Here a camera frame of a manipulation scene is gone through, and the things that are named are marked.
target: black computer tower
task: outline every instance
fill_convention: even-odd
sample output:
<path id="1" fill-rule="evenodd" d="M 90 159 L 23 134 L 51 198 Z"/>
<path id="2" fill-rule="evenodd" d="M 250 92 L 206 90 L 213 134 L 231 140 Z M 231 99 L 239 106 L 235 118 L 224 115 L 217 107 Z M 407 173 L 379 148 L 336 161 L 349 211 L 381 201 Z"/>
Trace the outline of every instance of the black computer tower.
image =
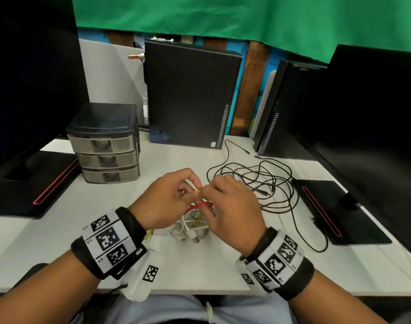
<path id="1" fill-rule="evenodd" d="M 258 155 L 313 160 L 295 140 L 293 132 L 299 106 L 312 100 L 310 95 L 322 79 L 325 68 L 324 65 L 280 61 L 253 138 Z"/>
<path id="2" fill-rule="evenodd" d="M 222 148 L 241 55 L 146 40 L 150 142 Z"/>

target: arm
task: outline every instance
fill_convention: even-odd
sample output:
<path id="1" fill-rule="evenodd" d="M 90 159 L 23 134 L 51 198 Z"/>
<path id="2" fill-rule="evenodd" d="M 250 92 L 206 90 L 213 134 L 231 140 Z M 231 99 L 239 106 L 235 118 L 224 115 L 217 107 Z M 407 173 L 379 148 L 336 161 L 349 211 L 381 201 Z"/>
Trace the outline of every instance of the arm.
<path id="1" fill-rule="evenodd" d="M 145 230 L 172 225 L 199 201 L 186 179 L 202 187 L 191 169 L 182 169 L 157 179 L 129 207 Z M 0 324 L 66 324 L 99 282 L 69 250 L 0 298 Z"/>
<path id="2" fill-rule="evenodd" d="M 249 256 L 267 230 L 255 194 L 232 176 L 218 175 L 202 188 L 201 195 L 217 209 L 216 215 L 207 207 L 201 209 L 210 230 L 245 257 Z M 385 324 L 362 302 L 318 271 L 289 304 L 310 324 Z"/>

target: black monitor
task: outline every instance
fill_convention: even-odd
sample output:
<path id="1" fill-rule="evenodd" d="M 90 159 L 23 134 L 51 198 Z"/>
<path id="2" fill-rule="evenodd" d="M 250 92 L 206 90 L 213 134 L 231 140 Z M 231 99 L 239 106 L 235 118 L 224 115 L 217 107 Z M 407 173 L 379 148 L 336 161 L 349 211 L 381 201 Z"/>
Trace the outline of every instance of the black monitor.
<path id="1" fill-rule="evenodd" d="M 348 190 L 298 181 L 335 244 L 390 243 L 362 205 L 411 252 L 411 53 L 339 45 L 296 127 Z"/>
<path id="2" fill-rule="evenodd" d="M 88 101 L 72 0 L 0 0 L 0 215 L 41 217 L 78 174 L 39 150 Z"/>

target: person's right hand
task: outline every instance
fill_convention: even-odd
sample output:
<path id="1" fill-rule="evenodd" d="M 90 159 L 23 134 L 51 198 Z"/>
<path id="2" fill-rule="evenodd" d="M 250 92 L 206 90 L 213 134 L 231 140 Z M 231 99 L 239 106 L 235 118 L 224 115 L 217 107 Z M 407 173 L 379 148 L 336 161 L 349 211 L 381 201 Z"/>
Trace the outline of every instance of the person's right hand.
<path id="1" fill-rule="evenodd" d="M 208 207 L 200 208 L 210 230 L 249 256 L 267 230 L 255 194 L 242 181 L 230 175 L 217 175 L 201 189 L 200 195 L 216 208 L 216 216 Z"/>

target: hand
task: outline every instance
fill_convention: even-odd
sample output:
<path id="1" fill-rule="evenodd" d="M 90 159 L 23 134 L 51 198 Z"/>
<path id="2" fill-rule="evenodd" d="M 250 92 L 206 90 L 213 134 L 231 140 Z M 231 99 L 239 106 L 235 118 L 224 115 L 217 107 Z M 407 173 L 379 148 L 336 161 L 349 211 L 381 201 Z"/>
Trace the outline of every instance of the hand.
<path id="1" fill-rule="evenodd" d="M 216 216 L 208 207 L 200 208 L 210 230 L 223 242 L 249 256 L 267 230 L 255 194 L 230 175 L 217 175 L 200 194 L 216 207 Z"/>
<path id="2" fill-rule="evenodd" d="M 181 169 L 155 180 L 128 208 L 146 231 L 171 226 L 191 203 L 200 201 L 199 193 L 186 182 L 187 179 L 197 189 L 202 188 L 192 169 Z"/>

